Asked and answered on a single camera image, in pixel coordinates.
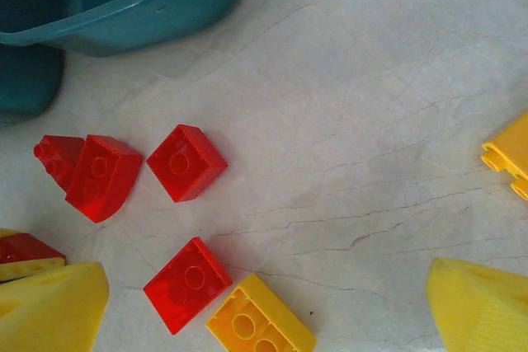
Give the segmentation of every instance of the toy block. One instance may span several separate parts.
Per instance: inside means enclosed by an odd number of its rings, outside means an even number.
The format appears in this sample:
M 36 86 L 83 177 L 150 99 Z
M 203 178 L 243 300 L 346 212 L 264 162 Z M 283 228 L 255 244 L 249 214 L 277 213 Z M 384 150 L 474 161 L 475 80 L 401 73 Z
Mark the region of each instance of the toy block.
M 147 159 L 174 202 L 200 195 L 228 163 L 201 129 L 178 125 Z
M 482 160 L 494 171 L 506 169 L 515 180 L 512 189 L 528 199 L 528 113 L 502 131 L 493 140 L 483 143 Z
M 435 259 L 426 294 L 448 352 L 528 352 L 528 277 Z
M 100 223 L 126 201 L 142 162 L 140 152 L 117 139 L 88 135 L 66 200 Z
M 57 184 L 67 191 L 83 145 L 83 138 L 44 135 L 40 143 L 33 148 L 33 154 Z
M 17 261 L 66 257 L 25 232 L 0 238 L 0 265 Z
M 99 263 L 68 265 L 0 285 L 0 350 L 92 350 L 108 302 Z
M 53 270 L 55 268 L 64 267 L 66 260 L 62 257 L 55 257 L 52 259 L 37 259 L 16 261 L 13 263 L 6 263 L 0 265 L 0 282 L 13 280 L 18 278 L 25 278 Z
M 9 237 L 10 235 L 18 234 L 20 231 L 8 230 L 7 228 L 0 228 L 0 238 Z
M 176 334 L 233 281 L 198 237 L 144 287 L 171 334 Z
M 205 325 L 230 352 L 311 352 L 317 342 L 255 274 L 235 288 Z

